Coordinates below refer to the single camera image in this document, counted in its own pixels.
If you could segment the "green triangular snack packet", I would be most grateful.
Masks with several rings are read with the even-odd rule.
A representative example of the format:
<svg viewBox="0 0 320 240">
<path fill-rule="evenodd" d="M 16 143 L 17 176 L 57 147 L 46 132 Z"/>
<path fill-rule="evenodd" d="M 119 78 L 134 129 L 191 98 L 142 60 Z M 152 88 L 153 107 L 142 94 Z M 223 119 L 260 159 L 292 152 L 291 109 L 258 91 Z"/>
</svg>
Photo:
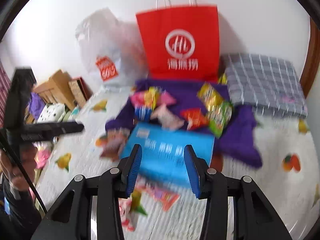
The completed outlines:
<svg viewBox="0 0 320 240">
<path fill-rule="evenodd" d="M 223 130 L 228 125 L 232 117 L 233 107 L 230 102 L 223 101 L 221 104 L 213 106 L 208 114 L 209 129 L 216 138 L 220 138 Z"/>
</svg>

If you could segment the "dark blue snack packet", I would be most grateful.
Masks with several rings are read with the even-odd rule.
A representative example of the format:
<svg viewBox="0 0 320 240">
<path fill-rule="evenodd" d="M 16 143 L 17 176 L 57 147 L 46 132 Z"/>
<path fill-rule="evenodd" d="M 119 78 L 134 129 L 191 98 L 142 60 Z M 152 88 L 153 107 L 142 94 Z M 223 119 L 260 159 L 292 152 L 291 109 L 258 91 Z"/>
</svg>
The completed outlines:
<svg viewBox="0 0 320 240">
<path fill-rule="evenodd" d="M 146 106 L 135 107 L 135 116 L 138 121 L 149 122 L 152 112 L 153 110 L 150 107 L 146 107 Z"/>
</svg>

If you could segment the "red snack packet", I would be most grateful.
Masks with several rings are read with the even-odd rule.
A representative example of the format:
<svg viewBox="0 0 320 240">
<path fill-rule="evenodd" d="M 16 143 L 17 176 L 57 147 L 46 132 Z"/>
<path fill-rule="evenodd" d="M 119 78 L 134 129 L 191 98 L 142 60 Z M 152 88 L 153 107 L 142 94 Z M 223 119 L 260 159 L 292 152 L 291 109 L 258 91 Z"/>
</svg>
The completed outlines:
<svg viewBox="0 0 320 240">
<path fill-rule="evenodd" d="M 187 121 L 187 130 L 196 130 L 208 126 L 208 119 L 202 114 L 200 108 L 189 108 L 180 111 L 180 116 Z"/>
</svg>

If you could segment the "pink yellow chip bag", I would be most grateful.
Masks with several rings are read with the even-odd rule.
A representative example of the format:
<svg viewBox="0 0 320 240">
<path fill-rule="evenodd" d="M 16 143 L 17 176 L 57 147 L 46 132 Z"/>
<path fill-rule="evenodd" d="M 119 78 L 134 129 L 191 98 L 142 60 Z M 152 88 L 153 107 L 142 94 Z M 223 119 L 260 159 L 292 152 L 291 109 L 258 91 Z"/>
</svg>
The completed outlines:
<svg viewBox="0 0 320 240">
<path fill-rule="evenodd" d="M 174 105 L 177 100 L 169 92 L 160 87 L 149 87 L 147 90 L 135 92 L 130 96 L 134 107 L 144 106 L 154 110 L 161 105 Z"/>
</svg>

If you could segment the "yellow triangular snack packet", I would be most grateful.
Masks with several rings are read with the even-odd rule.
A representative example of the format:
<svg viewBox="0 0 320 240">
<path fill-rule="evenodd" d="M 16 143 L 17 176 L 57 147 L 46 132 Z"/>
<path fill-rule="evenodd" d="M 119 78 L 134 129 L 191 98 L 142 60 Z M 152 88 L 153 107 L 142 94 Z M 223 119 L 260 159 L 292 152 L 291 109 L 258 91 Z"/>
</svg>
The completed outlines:
<svg viewBox="0 0 320 240">
<path fill-rule="evenodd" d="M 211 112 L 223 103 L 223 97 L 210 84 L 205 82 L 197 93 L 197 97 L 204 104 L 207 111 Z"/>
</svg>

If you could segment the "light pink snack packet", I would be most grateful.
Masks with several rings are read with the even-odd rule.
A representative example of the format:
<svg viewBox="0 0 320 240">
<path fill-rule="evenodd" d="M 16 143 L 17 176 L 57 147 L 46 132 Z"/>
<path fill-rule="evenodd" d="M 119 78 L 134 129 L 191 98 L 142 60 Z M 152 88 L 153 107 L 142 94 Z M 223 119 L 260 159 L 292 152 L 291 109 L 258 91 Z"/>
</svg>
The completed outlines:
<svg viewBox="0 0 320 240">
<path fill-rule="evenodd" d="M 162 128 L 175 131 L 183 127 L 184 120 L 171 113 L 166 105 L 158 106 L 150 116 L 150 120 L 157 119 Z"/>
</svg>

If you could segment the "white dotted pillow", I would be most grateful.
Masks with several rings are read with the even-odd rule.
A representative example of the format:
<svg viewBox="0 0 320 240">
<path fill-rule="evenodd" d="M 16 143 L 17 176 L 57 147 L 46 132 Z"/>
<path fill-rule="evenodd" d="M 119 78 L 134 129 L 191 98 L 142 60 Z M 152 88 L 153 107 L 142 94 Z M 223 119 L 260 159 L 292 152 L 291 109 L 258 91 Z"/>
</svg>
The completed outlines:
<svg viewBox="0 0 320 240">
<path fill-rule="evenodd" d="M 66 106 L 62 103 L 48 103 L 42 110 L 37 123 L 61 122 L 66 113 Z"/>
</svg>

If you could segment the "purple plush toy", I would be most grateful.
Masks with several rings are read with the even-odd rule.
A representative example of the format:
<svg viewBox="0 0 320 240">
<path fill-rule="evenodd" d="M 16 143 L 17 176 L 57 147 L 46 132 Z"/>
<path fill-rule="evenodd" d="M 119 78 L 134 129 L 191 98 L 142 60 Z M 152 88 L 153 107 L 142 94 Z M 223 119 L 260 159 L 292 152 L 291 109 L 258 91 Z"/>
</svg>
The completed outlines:
<svg viewBox="0 0 320 240">
<path fill-rule="evenodd" d="M 45 105 L 46 104 L 38 94 L 31 92 L 30 99 L 28 102 L 28 108 L 29 113 L 34 117 L 35 120 L 37 120 L 40 117 L 40 114 L 44 109 Z"/>
</svg>

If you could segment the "white fruit print tablecloth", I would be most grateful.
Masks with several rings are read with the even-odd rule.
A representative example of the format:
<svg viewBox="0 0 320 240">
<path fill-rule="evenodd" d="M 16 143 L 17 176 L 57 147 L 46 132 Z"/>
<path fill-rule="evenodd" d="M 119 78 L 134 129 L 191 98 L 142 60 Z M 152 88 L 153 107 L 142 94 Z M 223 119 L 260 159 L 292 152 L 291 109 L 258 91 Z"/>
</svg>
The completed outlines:
<svg viewBox="0 0 320 240">
<path fill-rule="evenodd" d="M 36 188 L 46 207 L 77 175 L 95 177 L 114 167 L 101 159 L 95 141 L 104 134 L 105 122 L 115 118 L 132 90 L 102 88 L 80 111 L 77 120 L 84 124 L 80 134 L 60 138 L 43 169 Z M 254 142 L 263 160 L 255 170 L 230 157 L 224 157 L 225 176 L 248 175 L 258 184 L 276 209 L 293 239 L 304 239 L 319 217 L 319 161 L 311 133 L 300 133 L 293 118 L 273 119 L 257 116 Z M 125 231 L 126 239 L 198 239 L 206 202 L 190 189 L 171 185 L 178 201 L 163 211 L 160 202 L 143 194 L 146 216 L 135 215 L 135 231 Z"/>
</svg>

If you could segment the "white strawberry candy bag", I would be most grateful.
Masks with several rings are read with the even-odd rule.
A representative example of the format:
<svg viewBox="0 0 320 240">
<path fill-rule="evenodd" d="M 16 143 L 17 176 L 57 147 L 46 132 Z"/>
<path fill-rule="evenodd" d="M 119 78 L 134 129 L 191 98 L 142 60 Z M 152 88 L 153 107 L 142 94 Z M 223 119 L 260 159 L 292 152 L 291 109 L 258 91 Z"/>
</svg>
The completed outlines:
<svg viewBox="0 0 320 240">
<path fill-rule="evenodd" d="M 130 215 L 132 205 L 132 198 L 127 199 L 119 198 L 119 212 L 122 227 L 127 231 L 135 231 L 135 226 L 132 224 Z"/>
</svg>

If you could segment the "white Miniso plastic bag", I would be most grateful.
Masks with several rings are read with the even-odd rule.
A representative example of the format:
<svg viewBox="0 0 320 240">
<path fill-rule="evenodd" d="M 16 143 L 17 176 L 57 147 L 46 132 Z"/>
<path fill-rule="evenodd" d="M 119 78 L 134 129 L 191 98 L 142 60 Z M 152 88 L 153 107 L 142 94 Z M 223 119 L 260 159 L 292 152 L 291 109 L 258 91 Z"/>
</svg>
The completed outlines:
<svg viewBox="0 0 320 240">
<path fill-rule="evenodd" d="M 75 38 L 88 74 L 99 85 L 132 86 L 148 75 L 138 26 L 116 18 L 108 8 L 82 20 Z"/>
</svg>

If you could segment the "blue tissue pack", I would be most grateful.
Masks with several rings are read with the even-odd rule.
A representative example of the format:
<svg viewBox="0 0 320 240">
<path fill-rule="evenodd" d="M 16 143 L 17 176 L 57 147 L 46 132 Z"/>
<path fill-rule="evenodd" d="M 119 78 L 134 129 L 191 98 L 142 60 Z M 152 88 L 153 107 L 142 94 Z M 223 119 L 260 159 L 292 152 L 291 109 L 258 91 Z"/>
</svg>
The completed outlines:
<svg viewBox="0 0 320 240">
<path fill-rule="evenodd" d="M 135 144 L 142 147 L 139 174 L 161 183 L 190 187 L 184 163 L 184 148 L 191 145 L 200 158 L 210 164 L 215 137 L 190 131 L 170 131 L 144 122 L 138 123 L 120 155 L 128 157 Z"/>
</svg>

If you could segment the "purple towel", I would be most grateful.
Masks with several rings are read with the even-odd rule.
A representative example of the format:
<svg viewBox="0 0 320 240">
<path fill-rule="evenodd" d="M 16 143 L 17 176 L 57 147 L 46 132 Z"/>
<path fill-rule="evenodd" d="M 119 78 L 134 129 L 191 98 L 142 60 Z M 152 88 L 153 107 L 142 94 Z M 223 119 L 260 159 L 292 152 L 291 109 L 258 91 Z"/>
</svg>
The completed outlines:
<svg viewBox="0 0 320 240">
<path fill-rule="evenodd" d="M 176 104 L 168 107 L 174 115 L 179 116 L 182 110 L 190 108 L 199 108 L 206 114 L 204 104 L 197 97 L 203 84 L 201 81 L 141 79 L 136 82 L 136 89 L 141 92 L 150 87 L 159 87 L 168 92 L 177 100 Z M 127 128 L 131 131 L 135 126 L 134 117 L 135 108 L 128 99 L 117 117 L 106 122 L 105 129 Z M 215 139 L 213 152 L 228 155 L 254 168 L 262 167 L 262 158 L 254 146 L 253 129 L 256 125 L 251 106 L 234 107 L 221 137 Z"/>
</svg>

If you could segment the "grey checked folded cloth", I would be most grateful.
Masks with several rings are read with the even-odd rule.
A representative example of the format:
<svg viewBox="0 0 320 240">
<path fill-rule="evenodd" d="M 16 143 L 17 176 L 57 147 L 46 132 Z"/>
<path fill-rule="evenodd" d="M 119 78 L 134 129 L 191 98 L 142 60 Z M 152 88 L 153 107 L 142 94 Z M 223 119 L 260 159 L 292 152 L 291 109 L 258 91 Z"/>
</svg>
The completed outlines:
<svg viewBox="0 0 320 240">
<path fill-rule="evenodd" d="M 233 105 L 250 105 L 261 115 L 305 119 L 308 109 L 290 61 L 260 54 L 222 56 Z"/>
</svg>

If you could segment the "red Haidilao paper bag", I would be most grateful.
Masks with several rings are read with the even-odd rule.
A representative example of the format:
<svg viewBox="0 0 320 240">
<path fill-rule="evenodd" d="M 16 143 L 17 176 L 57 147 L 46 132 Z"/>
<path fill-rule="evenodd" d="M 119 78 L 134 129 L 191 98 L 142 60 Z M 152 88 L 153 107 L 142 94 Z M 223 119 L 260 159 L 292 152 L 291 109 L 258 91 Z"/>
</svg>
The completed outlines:
<svg viewBox="0 0 320 240">
<path fill-rule="evenodd" d="M 220 35 L 217 5 L 165 6 L 136 14 L 139 32 L 154 79 L 217 82 Z"/>
</svg>

